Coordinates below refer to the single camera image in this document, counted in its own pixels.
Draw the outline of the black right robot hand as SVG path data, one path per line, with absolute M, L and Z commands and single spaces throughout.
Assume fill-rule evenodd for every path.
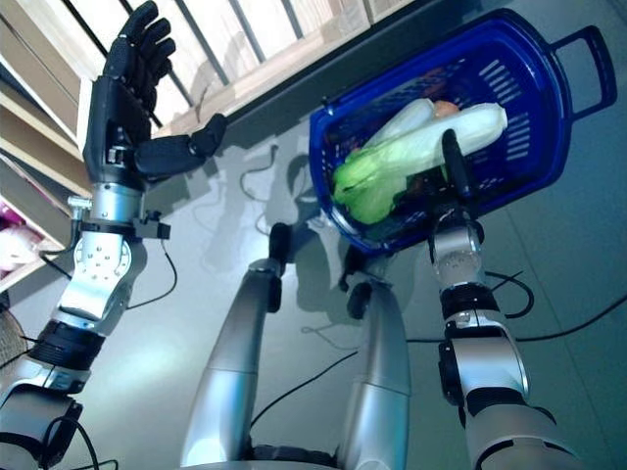
M 433 222 L 456 217 L 456 212 L 458 217 L 472 214 L 475 198 L 468 166 L 452 129 L 442 135 L 441 151 L 444 163 L 430 171 L 427 185 L 428 214 Z

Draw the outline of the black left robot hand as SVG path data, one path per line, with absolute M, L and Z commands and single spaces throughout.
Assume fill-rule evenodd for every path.
M 192 134 L 151 136 L 159 81 L 171 70 L 176 46 L 170 23 L 153 1 L 129 16 L 93 82 L 82 151 L 92 184 L 111 183 L 144 191 L 172 176 L 203 166 L 218 150 L 227 118 L 214 114 Z

